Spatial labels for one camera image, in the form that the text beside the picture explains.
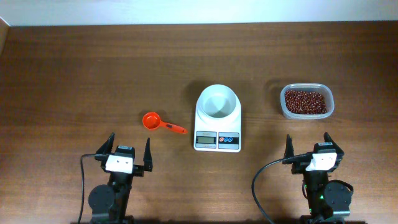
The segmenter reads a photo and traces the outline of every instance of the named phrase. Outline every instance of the orange measuring spoon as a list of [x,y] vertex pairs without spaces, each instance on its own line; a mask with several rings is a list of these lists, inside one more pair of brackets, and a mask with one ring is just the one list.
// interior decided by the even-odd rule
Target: orange measuring spoon
[[145,128],[149,130],[155,130],[158,127],[164,127],[179,134],[187,133],[187,130],[183,127],[163,122],[160,119],[160,116],[155,112],[149,112],[145,114],[142,119],[142,123],[144,124]]

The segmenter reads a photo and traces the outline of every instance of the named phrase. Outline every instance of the container of beans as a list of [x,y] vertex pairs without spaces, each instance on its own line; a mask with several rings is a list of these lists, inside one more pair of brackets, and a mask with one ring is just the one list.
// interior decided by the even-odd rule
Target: container of beans
[[315,83],[285,86],[280,93],[280,105],[287,119],[323,119],[335,110],[330,89]]

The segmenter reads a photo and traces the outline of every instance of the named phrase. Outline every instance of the kitchen scale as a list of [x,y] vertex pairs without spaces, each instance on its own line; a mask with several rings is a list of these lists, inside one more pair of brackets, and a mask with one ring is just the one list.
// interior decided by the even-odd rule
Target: kitchen scale
[[239,152],[241,125],[241,102],[234,91],[211,85],[197,101],[193,147],[198,151]]

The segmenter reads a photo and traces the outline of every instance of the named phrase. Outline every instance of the wood grain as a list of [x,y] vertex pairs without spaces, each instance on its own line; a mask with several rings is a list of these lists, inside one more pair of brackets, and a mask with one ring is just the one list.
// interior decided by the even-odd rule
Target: wood grain
[[[398,22],[10,28],[0,58],[0,222],[76,222],[79,156],[112,131],[138,162],[151,138],[154,171],[134,179],[127,214],[260,220],[256,171],[283,156],[286,134],[304,153],[328,131],[346,153],[332,179],[355,188],[348,219],[397,223],[397,74]],[[303,82],[332,90],[330,118],[282,116],[281,89]],[[192,147],[196,100],[214,83],[241,101],[240,153]],[[191,134],[144,129],[149,110]],[[87,192],[107,181],[98,162],[85,169]],[[308,214],[301,183],[276,165],[256,189],[272,217],[298,218]]]
[[8,25],[4,22],[0,17],[0,56],[2,53],[2,48],[4,47],[4,43],[6,42]]

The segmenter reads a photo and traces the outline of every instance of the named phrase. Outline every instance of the red bean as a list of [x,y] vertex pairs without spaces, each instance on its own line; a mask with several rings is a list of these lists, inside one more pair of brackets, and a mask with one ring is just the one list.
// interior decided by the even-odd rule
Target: red bean
[[297,114],[326,113],[325,97],[316,92],[289,90],[285,92],[287,109]]

